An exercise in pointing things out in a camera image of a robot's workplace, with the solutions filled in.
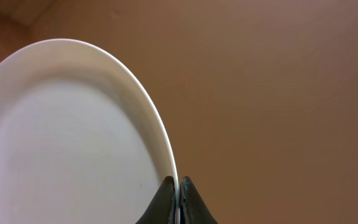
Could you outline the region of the white plate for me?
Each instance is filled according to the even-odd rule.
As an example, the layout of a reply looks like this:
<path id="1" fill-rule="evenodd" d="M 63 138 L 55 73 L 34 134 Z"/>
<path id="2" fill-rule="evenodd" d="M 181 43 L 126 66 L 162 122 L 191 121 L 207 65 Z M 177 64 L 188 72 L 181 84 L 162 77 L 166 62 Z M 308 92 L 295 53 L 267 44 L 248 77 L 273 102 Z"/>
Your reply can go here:
<path id="1" fill-rule="evenodd" d="M 140 81 L 73 39 L 0 63 L 0 223 L 135 223 L 177 168 Z"/>

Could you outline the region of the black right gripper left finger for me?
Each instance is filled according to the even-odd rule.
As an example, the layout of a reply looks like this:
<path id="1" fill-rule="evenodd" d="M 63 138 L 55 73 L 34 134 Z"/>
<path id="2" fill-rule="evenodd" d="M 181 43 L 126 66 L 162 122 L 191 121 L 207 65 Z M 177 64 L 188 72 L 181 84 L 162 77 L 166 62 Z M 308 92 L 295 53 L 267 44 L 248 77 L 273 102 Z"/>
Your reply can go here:
<path id="1" fill-rule="evenodd" d="M 174 179 L 172 176 L 166 176 L 136 224 L 174 224 L 175 209 Z"/>

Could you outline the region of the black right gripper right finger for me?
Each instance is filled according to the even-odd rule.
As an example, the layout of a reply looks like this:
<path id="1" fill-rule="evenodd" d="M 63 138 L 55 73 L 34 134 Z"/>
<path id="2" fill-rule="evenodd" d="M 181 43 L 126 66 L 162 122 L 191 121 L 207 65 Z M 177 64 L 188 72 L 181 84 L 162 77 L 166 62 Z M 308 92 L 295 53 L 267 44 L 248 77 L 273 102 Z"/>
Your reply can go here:
<path id="1" fill-rule="evenodd" d="M 188 176 L 180 184 L 180 223 L 218 224 Z"/>

